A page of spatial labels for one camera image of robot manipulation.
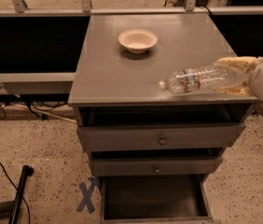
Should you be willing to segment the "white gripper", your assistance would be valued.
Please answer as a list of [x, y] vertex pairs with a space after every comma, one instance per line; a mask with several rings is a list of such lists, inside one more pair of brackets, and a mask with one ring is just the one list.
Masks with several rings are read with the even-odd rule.
[[263, 58], [257, 60], [256, 57], [224, 57], [216, 60], [214, 66], [227, 67], [240, 74], [248, 74], [249, 87], [247, 82], [236, 82], [228, 85], [215, 87], [215, 91], [233, 96], [250, 96], [251, 93], [260, 101], [263, 101]]

